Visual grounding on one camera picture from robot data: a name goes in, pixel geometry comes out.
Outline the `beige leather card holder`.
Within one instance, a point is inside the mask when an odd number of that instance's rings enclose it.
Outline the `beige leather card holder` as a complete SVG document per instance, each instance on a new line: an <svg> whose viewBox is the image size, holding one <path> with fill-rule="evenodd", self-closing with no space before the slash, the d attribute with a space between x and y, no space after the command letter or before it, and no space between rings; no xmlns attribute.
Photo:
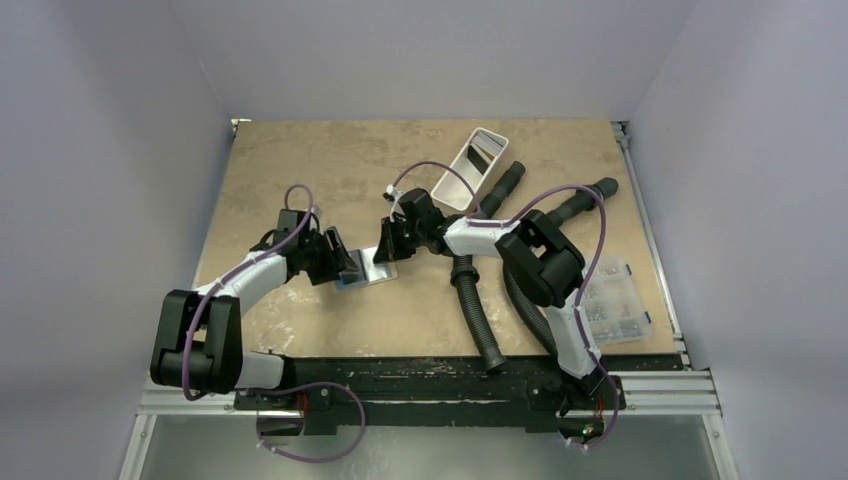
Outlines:
<svg viewBox="0 0 848 480"><path fill-rule="evenodd" d="M335 290L339 292L360 289L397 279L399 273L396 265L390 262L377 263L374 260L376 251L376 246L349 250L348 255L356 270L342 271L334 284Z"/></svg>

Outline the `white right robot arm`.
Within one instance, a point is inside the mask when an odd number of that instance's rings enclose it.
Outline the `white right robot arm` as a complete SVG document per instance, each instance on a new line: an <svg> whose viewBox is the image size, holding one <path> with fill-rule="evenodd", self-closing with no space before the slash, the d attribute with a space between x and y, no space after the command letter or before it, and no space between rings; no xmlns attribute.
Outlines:
<svg viewBox="0 0 848 480"><path fill-rule="evenodd" d="M479 201L477 211L462 216L444 214L424 189L403 192L389 185L383 196L392 211L381 221L374 260L405 260L422 247L454 259L500 259L514 306L556 358L563 377L563 409L589 404L618 412L623 405L619 388L603 365L585 311L586 291L606 237L599 237L596 252L586 260L560 229L580 213L603 210L605 200L616 194L618 183L605 177L593 184L573 185L573 196L549 213L529 203L509 220L494 220L513 189L512 184L493 187Z"/></svg>

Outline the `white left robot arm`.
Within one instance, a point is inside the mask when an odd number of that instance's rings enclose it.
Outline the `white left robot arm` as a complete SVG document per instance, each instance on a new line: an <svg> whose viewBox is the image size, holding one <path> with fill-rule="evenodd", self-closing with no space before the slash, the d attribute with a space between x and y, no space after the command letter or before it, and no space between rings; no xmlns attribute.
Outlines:
<svg viewBox="0 0 848 480"><path fill-rule="evenodd" d="M276 227L235 267L205 285L166 294L149 367L152 382L180 388L189 400L255 389L272 408L289 407L298 382L287 375L287 358L247 350L243 315L300 273L321 285L358 270L336 228L322 227L313 211L281 210Z"/></svg>

